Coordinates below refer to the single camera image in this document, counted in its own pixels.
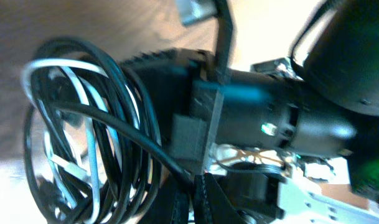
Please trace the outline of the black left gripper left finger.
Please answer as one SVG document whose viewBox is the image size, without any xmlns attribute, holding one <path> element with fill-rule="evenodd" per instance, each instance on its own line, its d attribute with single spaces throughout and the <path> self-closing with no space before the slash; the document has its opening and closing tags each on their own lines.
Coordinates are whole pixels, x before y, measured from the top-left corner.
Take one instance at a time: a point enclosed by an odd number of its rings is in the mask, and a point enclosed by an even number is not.
<svg viewBox="0 0 379 224">
<path fill-rule="evenodd" d="M 176 180 L 166 180 L 139 224 L 188 224 L 189 196 Z"/>
</svg>

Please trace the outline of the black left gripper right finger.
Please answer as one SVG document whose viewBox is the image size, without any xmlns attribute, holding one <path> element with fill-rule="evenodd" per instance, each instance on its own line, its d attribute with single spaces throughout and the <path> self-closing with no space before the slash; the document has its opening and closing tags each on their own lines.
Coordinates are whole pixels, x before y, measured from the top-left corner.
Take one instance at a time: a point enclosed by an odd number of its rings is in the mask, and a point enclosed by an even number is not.
<svg viewBox="0 0 379 224">
<path fill-rule="evenodd" d="M 245 224 L 212 174 L 195 176 L 192 203 L 196 224 Z"/>
</svg>

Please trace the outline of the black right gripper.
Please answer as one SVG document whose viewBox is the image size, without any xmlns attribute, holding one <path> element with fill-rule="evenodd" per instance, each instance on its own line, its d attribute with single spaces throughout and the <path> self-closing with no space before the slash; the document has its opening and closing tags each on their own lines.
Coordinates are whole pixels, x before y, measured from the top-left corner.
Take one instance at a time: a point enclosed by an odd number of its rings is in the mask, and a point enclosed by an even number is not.
<svg viewBox="0 0 379 224">
<path fill-rule="evenodd" d="M 233 70 L 226 84 L 175 69 L 170 154 L 203 159 L 213 145 L 337 157 L 357 133 L 345 112 L 304 81 Z"/>
</svg>

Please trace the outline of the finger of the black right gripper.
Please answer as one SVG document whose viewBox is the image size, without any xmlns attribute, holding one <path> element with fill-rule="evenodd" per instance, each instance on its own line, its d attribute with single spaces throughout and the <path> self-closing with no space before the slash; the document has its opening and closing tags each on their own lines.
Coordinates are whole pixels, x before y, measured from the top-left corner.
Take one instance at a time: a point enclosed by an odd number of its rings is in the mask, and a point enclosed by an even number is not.
<svg viewBox="0 0 379 224">
<path fill-rule="evenodd" d="M 214 56 L 207 50 L 167 49 L 119 62 L 141 93 L 189 93 L 195 80 L 214 79 Z"/>
</svg>

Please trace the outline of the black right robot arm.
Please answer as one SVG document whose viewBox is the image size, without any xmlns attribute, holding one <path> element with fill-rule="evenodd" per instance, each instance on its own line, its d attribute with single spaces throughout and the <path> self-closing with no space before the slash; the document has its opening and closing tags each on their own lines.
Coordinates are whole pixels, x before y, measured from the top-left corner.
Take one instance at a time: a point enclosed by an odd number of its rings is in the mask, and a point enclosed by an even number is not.
<svg viewBox="0 0 379 224">
<path fill-rule="evenodd" d="M 291 75 L 228 67 L 234 23 L 212 1 L 214 52 L 171 49 L 121 62 L 143 80 L 168 153 L 191 167 L 212 144 L 345 157 L 352 192 L 379 203 L 379 1 L 325 1 L 335 14 Z"/>
</svg>

